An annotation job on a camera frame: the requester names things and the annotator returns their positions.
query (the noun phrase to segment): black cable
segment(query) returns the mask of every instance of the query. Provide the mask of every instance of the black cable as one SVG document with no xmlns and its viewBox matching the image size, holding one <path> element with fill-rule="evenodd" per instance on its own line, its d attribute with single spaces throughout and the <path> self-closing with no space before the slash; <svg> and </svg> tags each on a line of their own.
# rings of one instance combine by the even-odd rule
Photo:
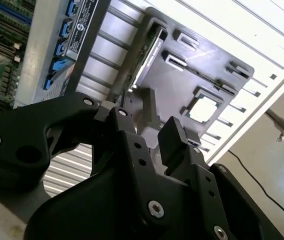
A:
<svg viewBox="0 0 284 240">
<path fill-rule="evenodd" d="M 242 161 L 240 160 L 240 158 L 233 153 L 232 151 L 228 150 L 228 152 L 230 154 L 232 154 L 237 160 L 238 162 L 241 164 L 242 168 L 244 168 L 244 170 L 247 172 L 247 174 L 249 174 L 251 176 L 251 178 L 257 183 L 257 185 L 259 185 L 259 187 L 262 189 L 262 191 L 264 192 L 264 194 L 273 202 L 275 203 L 283 212 L 284 212 L 284 207 L 282 207 L 277 201 L 275 201 L 268 193 L 267 191 L 264 189 L 264 187 L 261 185 L 261 183 L 249 172 L 249 170 L 243 165 Z"/>
</svg>

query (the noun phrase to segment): sticker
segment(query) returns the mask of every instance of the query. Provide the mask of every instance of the sticker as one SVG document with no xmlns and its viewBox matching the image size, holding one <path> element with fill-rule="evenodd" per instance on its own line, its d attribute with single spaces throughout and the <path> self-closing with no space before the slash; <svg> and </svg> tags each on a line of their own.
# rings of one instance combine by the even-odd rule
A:
<svg viewBox="0 0 284 240">
<path fill-rule="evenodd" d="M 78 54 L 99 0 L 84 0 L 68 49 Z"/>
</svg>

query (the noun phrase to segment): motherboard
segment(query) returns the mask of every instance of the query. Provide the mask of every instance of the motherboard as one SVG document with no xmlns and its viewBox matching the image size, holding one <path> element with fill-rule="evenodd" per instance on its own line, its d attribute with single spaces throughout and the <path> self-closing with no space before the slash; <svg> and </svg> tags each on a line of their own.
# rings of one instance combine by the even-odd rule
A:
<svg viewBox="0 0 284 240">
<path fill-rule="evenodd" d="M 0 112 L 13 107 L 35 0 L 0 0 Z"/>
</svg>

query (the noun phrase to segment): metal rod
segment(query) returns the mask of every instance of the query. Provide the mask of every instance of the metal rod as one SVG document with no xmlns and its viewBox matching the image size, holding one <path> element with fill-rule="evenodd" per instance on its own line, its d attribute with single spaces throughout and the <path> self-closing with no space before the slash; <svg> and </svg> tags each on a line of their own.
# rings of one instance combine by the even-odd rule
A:
<svg viewBox="0 0 284 240">
<path fill-rule="evenodd" d="M 268 109 L 265 114 L 273 121 L 274 126 L 281 132 L 281 135 L 284 135 L 284 119 L 271 109 Z"/>
</svg>

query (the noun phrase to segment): white wall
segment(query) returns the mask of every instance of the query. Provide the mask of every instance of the white wall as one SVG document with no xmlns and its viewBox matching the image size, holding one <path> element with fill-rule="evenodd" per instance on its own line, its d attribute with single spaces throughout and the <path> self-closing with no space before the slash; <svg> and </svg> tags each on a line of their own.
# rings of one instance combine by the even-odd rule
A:
<svg viewBox="0 0 284 240">
<path fill-rule="evenodd" d="M 284 118 L 284 94 L 271 109 Z M 240 157 L 268 194 L 284 207 L 284 142 L 276 142 L 279 134 L 273 122 L 263 115 L 233 145 L 231 151 Z M 284 236 L 284 212 L 264 195 L 236 158 L 227 152 L 218 163 L 229 168 Z"/>
</svg>

